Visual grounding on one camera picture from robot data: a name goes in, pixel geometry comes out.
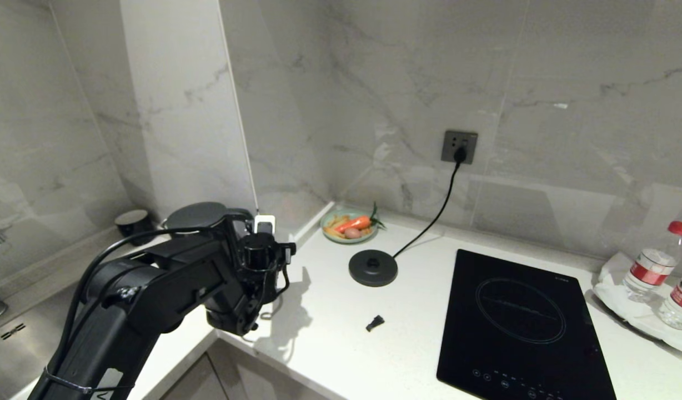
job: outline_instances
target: white cabinet door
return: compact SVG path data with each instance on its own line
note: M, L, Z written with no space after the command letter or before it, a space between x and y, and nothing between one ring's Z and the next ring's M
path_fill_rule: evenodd
M219 341L207 354L230 400L328 400L288 373L231 344Z
M173 385L161 400L228 400L207 353Z

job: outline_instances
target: cooktop control panel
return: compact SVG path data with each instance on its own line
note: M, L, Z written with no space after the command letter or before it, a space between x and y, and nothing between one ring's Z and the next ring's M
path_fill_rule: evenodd
M473 368L467 370L467 374L474 377L475 382L481 385L493 386L499 392L511 395L512 398L530 398L534 400L570 400L560 390L549 389L543 384L530 382L519 375L508 374L492 368Z

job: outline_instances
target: stainless steel sink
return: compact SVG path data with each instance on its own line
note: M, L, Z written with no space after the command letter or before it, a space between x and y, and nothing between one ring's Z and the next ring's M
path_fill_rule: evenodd
M23 312L0 328L0 400L42 373L57 348L75 285Z

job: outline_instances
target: round black lid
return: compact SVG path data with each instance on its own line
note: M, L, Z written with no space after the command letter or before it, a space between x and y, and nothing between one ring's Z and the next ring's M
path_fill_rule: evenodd
M199 226L215 226L222 220L227 207L216 202L195 203L179 208L166 220L166 228L189 228Z
M359 251L348 262L348 272L360 284L366 286L386 286L398 276L398 264L394 258L383 251Z

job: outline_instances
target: black induction stove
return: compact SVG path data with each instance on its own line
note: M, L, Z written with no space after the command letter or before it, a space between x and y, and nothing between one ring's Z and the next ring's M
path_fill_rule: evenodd
M615 399L577 279L463 250L437 378L488 400Z

